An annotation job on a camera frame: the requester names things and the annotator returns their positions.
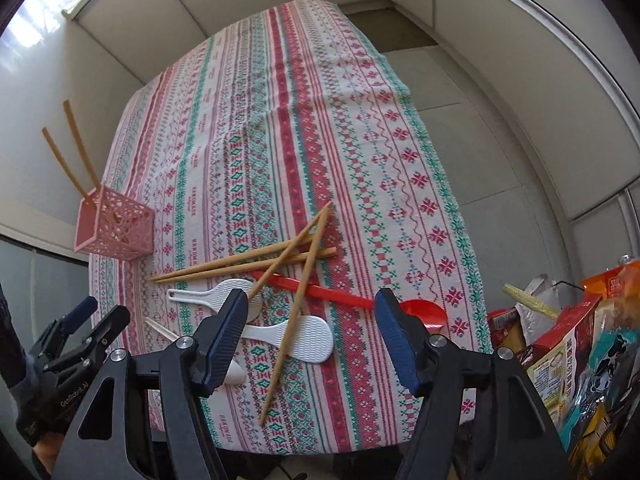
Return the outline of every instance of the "silver screw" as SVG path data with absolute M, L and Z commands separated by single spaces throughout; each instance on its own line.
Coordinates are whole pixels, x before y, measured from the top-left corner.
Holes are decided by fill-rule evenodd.
M 447 344 L 447 338 L 440 334 L 434 334 L 429 338 L 429 344 L 436 348 L 442 348 Z
M 509 359 L 513 358 L 513 350 L 507 348 L 506 346 L 501 346 L 500 348 L 498 348 L 498 357 L 500 359 L 508 361 Z
M 191 345 L 193 344 L 193 337 L 188 336 L 188 335 L 183 335 L 182 337 L 179 337 L 176 341 L 175 341 L 175 345 L 178 348 L 189 348 Z
M 118 348 L 111 352 L 111 360 L 114 362 L 122 361 L 127 356 L 127 351 L 124 348 Z

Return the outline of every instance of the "chopstick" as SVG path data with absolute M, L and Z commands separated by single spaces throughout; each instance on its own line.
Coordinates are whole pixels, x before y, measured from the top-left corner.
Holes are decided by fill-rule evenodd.
M 314 239 L 311 241 L 311 247 L 309 247 L 308 257 L 306 258 L 305 266 L 302 269 L 302 275 L 300 277 L 300 284 L 298 285 L 298 290 L 296 291 L 296 296 L 293 300 L 293 306 L 291 307 L 291 313 L 289 314 L 289 322 L 287 323 L 284 335 L 282 336 L 280 349 L 278 350 L 278 357 L 276 358 L 276 364 L 273 367 L 273 372 L 271 373 L 271 380 L 269 382 L 267 396 L 264 399 L 264 404 L 262 405 L 262 413 L 260 414 L 261 426 L 264 424 L 264 421 L 267 418 L 267 411 L 271 404 L 271 399 L 273 399 L 273 396 L 276 393 L 276 387 L 278 386 L 278 382 L 280 381 L 280 374 L 282 373 L 284 359 L 286 359 L 287 351 L 289 349 L 291 341 L 296 335 L 298 313 L 300 311 L 300 306 L 302 305 L 302 299 L 305 296 L 305 290 L 306 286 L 309 283 L 311 272 L 316 266 L 316 257 L 319 253 L 318 249 L 320 246 L 320 240 L 322 239 L 322 232 L 324 232 L 324 227 L 326 226 L 329 219 L 329 213 L 330 209 L 327 206 L 322 208 L 320 218 L 318 219 L 318 227 L 316 228 Z
M 177 334 L 174 334 L 173 332 L 171 332 L 171 330 L 169 330 L 168 328 L 162 326 L 160 323 L 155 322 L 153 319 L 150 319 L 147 316 L 145 316 L 145 323 L 148 324 L 151 328 L 153 328 L 160 335 L 163 335 L 169 341 L 175 341 L 176 339 L 178 339 L 180 337 Z
M 312 239 L 313 239 L 312 235 L 307 235 L 303 240 L 300 241 L 299 245 L 310 243 Z M 187 267 L 185 269 L 174 270 L 174 272 L 168 272 L 166 274 L 161 274 L 159 276 L 152 276 L 151 278 L 149 278 L 149 281 L 165 283 L 170 278 L 176 278 L 177 276 L 185 276 L 187 274 L 194 274 L 196 272 L 204 272 L 205 270 L 218 269 L 220 267 L 231 266 L 239 262 L 244 262 L 245 260 L 251 260 L 252 258 L 259 258 L 260 256 L 265 256 L 267 254 L 277 253 L 283 249 L 286 249 L 290 241 L 291 240 L 285 240 L 284 242 L 278 242 L 276 244 L 267 245 L 266 247 L 259 247 L 257 249 L 246 251 L 244 253 L 230 254 L 229 256 L 225 256 L 224 258 L 220 258 L 219 260 L 213 260 L 212 262 L 205 262 L 203 264 L 197 264 L 191 267 Z
M 78 147 L 78 153 L 80 154 L 80 158 L 82 159 L 82 163 L 84 167 L 89 172 L 89 176 L 91 176 L 91 181 L 94 183 L 94 187 L 96 191 L 100 191 L 100 179 L 95 173 L 94 166 L 91 164 L 89 160 L 89 156 L 86 154 L 86 150 L 84 149 L 84 144 L 82 143 L 82 139 L 80 137 L 80 131 L 78 130 L 78 125 L 76 124 L 76 118 L 74 117 L 73 112 L 71 111 L 71 104 L 68 100 L 62 103 L 62 107 L 65 109 L 66 122 L 69 123 L 69 129 L 71 130 L 71 135 L 76 142 L 76 146 Z
M 97 209 L 97 207 L 95 206 L 94 201 L 91 200 L 91 198 L 89 197 L 87 192 L 82 188 L 82 186 L 80 186 L 80 183 L 74 177 L 74 174 L 71 173 L 71 169 L 69 168 L 68 164 L 66 163 L 65 158 L 62 156 L 62 153 L 60 153 L 60 150 L 56 146 L 56 143 L 53 142 L 53 139 L 51 138 L 51 135 L 49 135 L 49 131 L 47 130 L 46 126 L 42 129 L 42 134 L 44 135 L 44 138 L 47 141 L 47 144 L 51 148 L 51 151 L 53 152 L 53 154 L 55 155 L 56 159 L 58 160 L 58 163 L 60 164 L 60 166 L 62 166 L 62 169 L 65 171 L 66 176 L 68 176 L 69 180 L 71 181 L 71 183 L 74 186 L 76 186 L 76 189 L 78 190 L 78 193 L 80 193 L 84 197 L 86 202 L 91 207 L 93 207 L 94 209 Z
M 337 249 L 335 247 L 328 247 L 326 249 L 320 249 L 318 251 L 318 259 L 331 258 L 335 256 Z M 299 264 L 306 260 L 309 253 L 300 253 L 294 256 L 290 256 L 284 262 L 284 265 Z M 257 262 L 247 262 L 232 267 L 223 267 L 221 269 L 205 270 L 204 272 L 196 272 L 194 274 L 185 274 L 183 276 L 175 276 L 174 278 L 165 278 L 157 280 L 156 283 L 168 283 L 168 282 L 189 282 L 191 280 L 200 280 L 203 278 L 214 278 L 215 276 L 226 276 L 227 274 L 240 274 L 241 272 L 249 272 L 250 270 L 265 270 L 276 261 L 276 258 L 269 260 L 259 260 Z
M 302 243 L 303 238 L 305 238 L 308 232 L 311 231 L 313 226 L 319 222 L 322 216 L 327 215 L 329 214 L 329 212 L 331 212 L 331 206 L 332 206 L 332 202 L 329 200 L 329 202 L 327 202 L 324 205 L 324 207 L 320 210 L 320 212 L 311 219 L 311 222 L 309 222 L 305 226 L 305 228 L 302 229 L 302 231 L 300 231 L 296 235 L 296 237 L 290 241 L 289 245 L 287 245 L 284 251 L 282 251 L 280 256 L 278 256 L 276 260 L 269 266 L 267 271 L 260 277 L 260 279 L 254 283 L 254 286 L 252 286 L 251 290 L 247 294 L 249 301 L 251 301 L 253 298 L 256 297 L 256 295 L 262 290 L 264 284 L 269 279 L 269 276 L 271 276 L 278 269 L 278 266 L 280 266 L 283 263 L 283 261 L 289 256 L 291 251 L 293 251 L 298 245 Z M 316 250 L 312 254 L 311 248 L 309 249 L 309 254 L 312 254 L 314 259 L 316 258 L 316 253 L 318 252 L 318 244 L 320 243 L 320 241 L 316 242 L 317 238 L 318 238 L 318 230 L 316 230 L 316 234 L 314 235 L 313 241 L 311 242 L 312 247 L 314 244 L 316 244 Z

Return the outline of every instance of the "red spoon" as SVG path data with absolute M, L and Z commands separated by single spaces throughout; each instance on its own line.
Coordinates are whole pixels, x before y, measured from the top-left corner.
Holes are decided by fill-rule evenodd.
M 263 274 L 263 270 L 253 270 L 250 274 L 258 280 Z M 279 286 L 287 290 L 298 290 L 300 282 L 280 274 L 272 274 L 268 279 L 269 285 Z M 319 285 L 307 285 L 305 294 L 310 298 L 333 301 L 350 306 L 373 309 L 373 300 L 347 294 L 340 290 L 331 290 Z M 429 300 L 404 300 L 400 302 L 400 307 L 405 314 L 415 316 L 420 319 L 427 330 L 437 332 L 447 325 L 447 313 L 433 301 Z

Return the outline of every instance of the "red handle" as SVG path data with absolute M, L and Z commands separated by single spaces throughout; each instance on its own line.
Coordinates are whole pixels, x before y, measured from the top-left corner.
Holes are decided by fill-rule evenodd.
M 252 272 L 250 272 L 250 274 L 256 280 L 259 280 L 260 277 L 264 274 L 264 271 L 253 270 Z M 267 279 L 267 283 L 269 283 L 269 285 L 275 285 L 279 286 L 280 288 L 292 290 L 293 292 L 298 290 L 298 285 L 300 284 L 298 280 L 294 280 L 293 278 L 288 278 L 287 276 L 282 276 L 280 274 L 272 274 L 271 276 L 269 276 Z M 309 296 L 310 298 L 333 301 L 334 303 L 340 303 L 349 306 L 373 308 L 373 300 L 361 298 L 360 296 L 354 296 L 353 294 L 347 294 L 346 292 L 341 292 L 340 290 L 331 290 L 330 288 L 324 288 L 323 286 L 319 285 L 307 285 L 305 295 Z

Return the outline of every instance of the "white plastic spoon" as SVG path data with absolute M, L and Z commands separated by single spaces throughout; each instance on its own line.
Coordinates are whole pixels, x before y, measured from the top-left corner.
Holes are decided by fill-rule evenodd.
M 156 330 L 159 334 L 163 335 L 169 341 L 173 342 L 178 339 L 180 336 L 174 334 L 168 328 L 165 328 L 158 322 L 155 322 L 153 319 L 149 319 L 145 317 L 145 323 L 148 324 L 151 328 Z M 233 359 L 229 363 L 229 370 L 226 371 L 225 376 L 225 384 L 243 384 L 246 381 L 246 373 L 242 370 L 242 367 L 236 363 Z
M 166 298 L 174 303 L 190 303 L 202 306 L 208 306 L 216 313 L 222 308 L 226 297 L 234 288 L 241 288 L 245 293 L 251 290 L 254 282 L 242 280 L 240 278 L 232 278 L 220 282 L 211 290 L 180 290 L 179 288 L 170 288 L 166 292 Z M 253 321 L 260 314 L 262 309 L 262 296 L 258 294 L 249 302 L 249 314 L 247 322 Z
M 155 321 L 145 317 L 145 322 L 158 330 L 167 339 L 175 336 L 173 332 Z M 272 326 L 245 325 L 240 337 L 262 341 L 280 348 L 282 336 L 288 321 Z M 300 316 L 296 330 L 296 337 L 289 347 L 287 354 L 305 363 L 322 363 L 329 358 L 334 350 L 334 335 L 326 321 L 318 316 Z

